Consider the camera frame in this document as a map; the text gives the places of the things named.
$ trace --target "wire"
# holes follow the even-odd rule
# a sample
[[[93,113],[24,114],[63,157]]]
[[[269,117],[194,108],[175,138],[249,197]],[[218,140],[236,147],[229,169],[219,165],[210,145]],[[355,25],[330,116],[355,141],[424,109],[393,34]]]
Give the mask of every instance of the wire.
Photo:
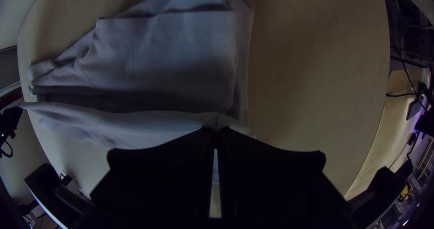
[[[7,141],[5,140],[5,143],[6,143],[6,144],[9,146],[9,148],[10,148],[10,154],[7,154],[5,151],[3,151],[3,149],[0,148],[0,157],[1,157],[1,155],[4,155],[5,157],[12,158],[12,156],[14,155],[14,151],[12,150],[12,147],[10,146],[9,142],[7,142]]]
[[[401,44],[400,44],[400,48],[404,48],[403,45],[402,45],[402,44],[403,44],[403,41],[402,41],[402,35],[401,35],[401,24],[400,24],[400,23],[398,23],[398,35],[399,35],[399,40],[400,40],[400,42],[401,42]],[[393,47],[396,48],[395,40],[392,40],[392,44],[393,44]],[[402,51],[399,51],[398,54],[399,54],[399,58],[402,59]],[[424,106],[424,104],[423,104],[423,103],[420,101],[420,99],[419,99],[419,94],[418,94],[418,92],[416,91],[416,88],[415,88],[415,86],[413,85],[413,82],[412,82],[411,79],[410,79],[410,75],[408,74],[406,64],[405,64],[403,61],[401,61],[401,63],[402,63],[402,67],[404,68],[404,71],[406,72],[407,79],[408,79],[408,81],[410,82],[411,88],[413,88],[413,91],[415,92],[415,95],[416,95],[417,101],[418,101],[419,104],[422,106],[422,108],[424,108],[424,110],[428,112],[428,110],[426,109],[426,107]]]
[[[44,214],[42,214],[42,215],[40,215],[40,216],[36,217],[36,219],[42,218],[42,217],[44,217],[44,216],[46,216],[46,215],[47,215],[47,214],[46,214],[46,213],[44,213]]]
[[[42,222],[44,221],[44,217],[42,216],[41,223],[39,224],[39,229],[41,229]]]
[[[386,96],[388,96],[388,97],[402,97],[402,96],[409,96],[409,95],[416,95],[416,93],[405,93],[405,94],[398,94],[398,95],[391,95],[391,94],[388,94],[388,93],[386,93]]]
[[[417,101],[420,103],[420,106],[422,106],[422,108],[424,108],[424,110],[425,110],[426,112],[428,112],[428,109],[424,106],[424,103],[422,103],[422,102],[420,101],[419,94],[417,93],[416,88],[415,88],[415,85],[413,85],[413,82],[412,82],[411,79],[410,79],[410,75],[408,74],[406,64],[404,64],[404,62],[401,62],[401,63],[402,63],[402,66],[404,67],[404,71],[406,72],[407,79],[408,79],[408,81],[410,82],[411,88],[413,88],[413,91],[414,91],[415,94],[416,94]]]
[[[389,166],[389,169],[392,167],[392,165],[395,164],[396,161],[398,161],[399,157],[401,157],[402,152],[405,150],[405,148],[407,147],[407,143],[404,145],[404,147],[402,148],[401,152],[398,154],[398,156],[395,158],[395,160],[393,161],[393,163]]]

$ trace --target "black device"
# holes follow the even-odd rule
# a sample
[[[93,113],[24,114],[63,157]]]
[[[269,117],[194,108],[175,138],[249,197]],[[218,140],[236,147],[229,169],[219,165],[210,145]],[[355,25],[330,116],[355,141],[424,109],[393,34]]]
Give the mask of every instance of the black device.
[[[425,97],[428,100],[428,103],[431,105],[431,108],[425,112],[416,122],[415,130],[434,137],[434,97],[425,83],[419,83],[418,92],[425,94]]]
[[[209,218],[217,150],[221,219]],[[404,189],[411,162],[379,170],[367,192],[346,202],[317,152],[286,151],[231,129],[201,129],[158,147],[113,149],[110,171],[86,201],[49,164],[25,182],[65,228],[367,228]]]
[[[19,107],[13,107],[10,109],[5,109],[2,114],[0,114],[0,147],[6,142],[6,139],[10,136],[15,138],[15,130],[17,129],[19,118],[23,113],[23,109]],[[13,151],[10,147],[10,153],[6,153],[0,148],[0,158],[2,156],[12,157]]]

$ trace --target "fabric fold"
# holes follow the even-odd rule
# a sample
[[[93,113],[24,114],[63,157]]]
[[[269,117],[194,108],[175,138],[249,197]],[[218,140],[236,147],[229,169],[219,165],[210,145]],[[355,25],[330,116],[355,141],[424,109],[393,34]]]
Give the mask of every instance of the fabric fold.
[[[108,148],[247,125],[252,23],[242,0],[143,1],[30,66],[38,102],[20,106],[45,128]]]

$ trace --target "beige tabletop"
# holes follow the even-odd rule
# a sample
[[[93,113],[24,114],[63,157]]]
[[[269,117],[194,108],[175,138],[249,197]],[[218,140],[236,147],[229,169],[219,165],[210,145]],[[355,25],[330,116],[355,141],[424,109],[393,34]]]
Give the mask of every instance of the beige tabletop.
[[[37,0],[18,38],[26,70],[55,57],[91,29],[141,0]],[[325,174],[344,194],[373,143],[387,86],[389,36],[384,0],[245,0],[255,12],[249,59],[251,129],[288,150],[321,150]],[[49,132],[30,113],[58,172],[90,193],[107,172],[106,150]]]
[[[389,69],[384,0],[244,0],[255,12],[251,129],[287,150],[321,150],[345,194],[377,131]]]

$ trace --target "table surface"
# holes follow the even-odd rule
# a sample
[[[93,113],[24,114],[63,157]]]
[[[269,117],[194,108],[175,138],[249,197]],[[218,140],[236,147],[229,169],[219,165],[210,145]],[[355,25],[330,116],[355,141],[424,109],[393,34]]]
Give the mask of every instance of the table surface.
[[[419,82],[424,82],[429,86],[429,69],[409,69],[408,73],[415,87],[418,87]],[[392,95],[413,92],[404,70],[395,70],[390,73],[387,92]],[[396,172],[406,160],[406,154],[411,146],[405,144],[415,132],[416,122],[422,114],[419,112],[409,120],[406,119],[409,105],[415,100],[416,97],[412,95],[386,98],[376,137],[362,168],[345,194],[346,199],[351,199],[363,192],[381,167],[390,167],[390,170]],[[416,141],[415,147],[421,142],[422,135]]]
[[[141,0],[37,0],[18,38],[24,98],[27,67],[53,58],[95,24]],[[324,172],[344,194],[373,143],[385,100],[389,32],[384,0],[244,0],[255,12],[249,58],[251,129],[261,141],[321,150]],[[42,129],[51,164],[90,193],[106,152]]]

